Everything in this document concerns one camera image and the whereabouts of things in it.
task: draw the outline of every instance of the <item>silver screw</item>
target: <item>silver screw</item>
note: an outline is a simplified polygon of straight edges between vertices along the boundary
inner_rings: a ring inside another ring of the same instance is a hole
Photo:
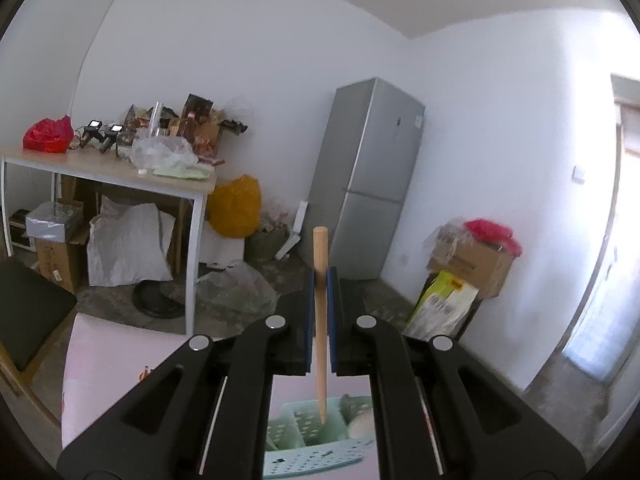
[[[269,328],[282,328],[287,320],[282,316],[269,316],[264,322]]]
[[[209,338],[205,335],[195,335],[189,339],[189,347],[196,352],[204,350],[207,346],[209,346]]]
[[[436,350],[440,350],[441,352],[446,352],[447,350],[451,350],[453,348],[453,341],[445,335],[434,337],[431,344],[433,344],[433,347]]]
[[[360,328],[373,328],[375,327],[376,323],[377,323],[376,318],[373,316],[360,316],[356,320],[356,324]]]

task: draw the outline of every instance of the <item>black chair cushion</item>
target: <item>black chair cushion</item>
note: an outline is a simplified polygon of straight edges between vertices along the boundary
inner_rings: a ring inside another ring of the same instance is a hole
[[[0,342],[18,370],[26,370],[76,301],[15,257],[0,262]]]

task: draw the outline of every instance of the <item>yellow plastic bag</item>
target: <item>yellow plastic bag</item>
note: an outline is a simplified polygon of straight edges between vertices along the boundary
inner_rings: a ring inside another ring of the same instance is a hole
[[[260,225],[260,183],[247,174],[216,186],[207,198],[209,223],[227,238],[247,238]]]

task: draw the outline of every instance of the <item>silver refrigerator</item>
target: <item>silver refrigerator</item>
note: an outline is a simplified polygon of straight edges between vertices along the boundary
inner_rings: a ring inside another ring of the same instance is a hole
[[[340,277],[382,271],[422,139],[424,105],[380,78],[338,88],[308,198],[300,255],[313,262],[313,228],[329,229]]]

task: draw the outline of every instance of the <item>green plastic basket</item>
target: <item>green plastic basket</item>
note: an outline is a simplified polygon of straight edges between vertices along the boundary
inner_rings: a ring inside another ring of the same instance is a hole
[[[359,462],[375,435],[348,438],[347,426],[371,407],[369,396],[327,399],[326,422],[321,424],[316,400],[283,404],[280,416],[268,423],[263,478],[302,476]]]

